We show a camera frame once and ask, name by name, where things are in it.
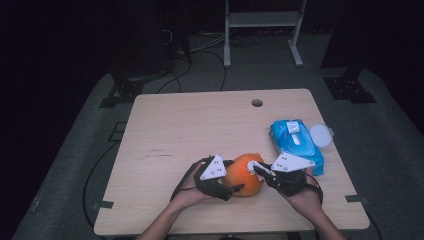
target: dark background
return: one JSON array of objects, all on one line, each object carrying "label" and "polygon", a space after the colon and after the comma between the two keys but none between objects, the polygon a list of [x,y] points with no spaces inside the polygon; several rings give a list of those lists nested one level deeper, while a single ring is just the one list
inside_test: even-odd
[{"label": "dark background", "polygon": [[[246,3],[261,11],[297,7],[294,0]],[[1,2],[2,239],[15,232],[111,59],[160,71],[170,59],[160,29],[185,23],[188,33],[223,31],[223,0],[186,5],[186,17],[170,22],[165,0]],[[359,56],[423,132],[423,12],[418,0],[310,0],[302,32],[334,30],[322,67],[346,67]]]}]

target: gray carpet floor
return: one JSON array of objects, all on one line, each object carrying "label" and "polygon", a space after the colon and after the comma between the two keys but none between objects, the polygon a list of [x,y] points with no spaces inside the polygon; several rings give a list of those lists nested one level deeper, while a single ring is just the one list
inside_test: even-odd
[{"label": "gray carpet floor", "polygon": [[[160,93],[219,91],[224,77],[223,91],[309,89],[326,124],[335,133],[335,145],[353,185],[367,200],[364,207],[377,223],[383,239],[422,239],[423,136],[391,97],[384,82],[367,69],[362,71],[359,81],[376,103],[353,104],[333,99],[323,78],[340,76],[345,69],[320,69],[329,35],[300,36],[298,48],[304,61],[301,68],[294,65],[288,38],[246,39],[258,43],[233,47],[232,65],[225,73],[220,59],[214,55],[223,57],[222,45],[193,54],[190,71],[179,78],[181,89],[173,81]],[[191,47],[210,40],[193,36]],[[187,62],[178,60],[175,74],[180,75],[187,68]],[[147,83],[142,94],[156,93],[173,77],[167,75]],[[115,131],[111,140],[111,133],[115,126],[124,130],[125,124],[117,123],[127,121],[132,108],[132,104],[99,108],[112,87],[109,74],[99,79],[14,239],[100,239],[86,220],[83,193],[87,215],[95,222],[98,203],[119,148],[113,140],[122,137],[122,133]],[[373,224],[366,230],[345,234],[352,239],[378,239]],[[266,235],[252,236],[255,238],[249,239],[274,239]],[[314,239],[312,232],[302,232],[301,236],[302,239]]]}]

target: orange round object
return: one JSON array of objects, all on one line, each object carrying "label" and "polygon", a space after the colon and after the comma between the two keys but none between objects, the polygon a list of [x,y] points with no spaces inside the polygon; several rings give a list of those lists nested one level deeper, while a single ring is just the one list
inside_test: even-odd
[{"label": "orange round object", "polygon": [[233,196],[247,197],[261,189],[264,181],[259,181],[258,175],[250,173],[247,169],[247,164],[252,160],[264,162],[259,153],[247,153],[234,159],[234,163],[226,168],[227,175],[221,178],[222,184],[228,187],[244,184],[244,187],[233,193]]}]

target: table hole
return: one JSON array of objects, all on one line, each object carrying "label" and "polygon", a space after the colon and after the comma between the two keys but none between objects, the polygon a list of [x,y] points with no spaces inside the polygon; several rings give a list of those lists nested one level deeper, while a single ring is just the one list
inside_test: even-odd
[{"label": "table hole", "polygon": [[252,105],[254,107],[262,107],[262,105],[264,105],[264,103],[260,99],[253,99],[252,100]]}]

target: table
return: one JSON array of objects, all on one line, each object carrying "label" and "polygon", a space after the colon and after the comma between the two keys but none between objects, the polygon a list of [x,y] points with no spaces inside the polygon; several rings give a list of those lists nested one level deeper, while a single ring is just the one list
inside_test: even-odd
[{"label": "table", "polygon": [[297,50],[297,39],[302,26],[307,0],[302,0],[299,11],[279,12],[230,12],[229,1],[225,1],[224,66],[231,66],[230,28],[235,27],[281,27],[294,26],[294,35],[288,40],[290,51],[297,67],[303,66]]},{"label": "table", "polygon": [[[140,95],[134,102],[104,195],[98,235],[139,234],[168,204],[191,164],[220,153],[234,159],[260,153],[267,163],[278,156],[268,135],[275,120],[324,123],[307,89]],[[332,143],[322,149],[324,210],[339,229],[365,229],[368,218]],[[313,226],[264,184],[254,196],[212,199],[186,209],[170,234],[247,233],[312,230]]]}]

